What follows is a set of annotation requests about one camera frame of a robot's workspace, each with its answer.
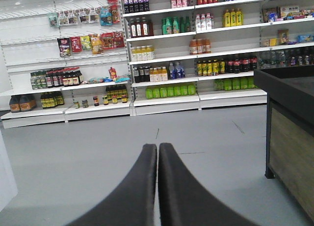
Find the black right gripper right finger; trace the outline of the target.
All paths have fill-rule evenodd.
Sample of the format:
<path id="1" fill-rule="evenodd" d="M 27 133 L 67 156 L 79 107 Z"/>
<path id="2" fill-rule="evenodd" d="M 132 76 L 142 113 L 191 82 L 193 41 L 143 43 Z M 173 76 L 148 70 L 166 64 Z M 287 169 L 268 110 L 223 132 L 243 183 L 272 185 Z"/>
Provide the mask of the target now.
<path id="1" fill-rule="evenodd" d="M 163 226 L 253 226 L 192 175 L 170 143 L 159 146 L 158 198 Z"/>

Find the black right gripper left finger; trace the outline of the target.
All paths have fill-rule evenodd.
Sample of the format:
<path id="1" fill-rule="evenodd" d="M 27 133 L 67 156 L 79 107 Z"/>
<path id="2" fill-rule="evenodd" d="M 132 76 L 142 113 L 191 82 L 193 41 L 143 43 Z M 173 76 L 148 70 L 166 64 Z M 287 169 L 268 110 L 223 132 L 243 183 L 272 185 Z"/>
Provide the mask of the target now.
<path id="1" fill-rule="evenodd" d="M 157 146 L 145 144 L 119 185 L 69 226 L 152 226 L 157 178 Z"/>

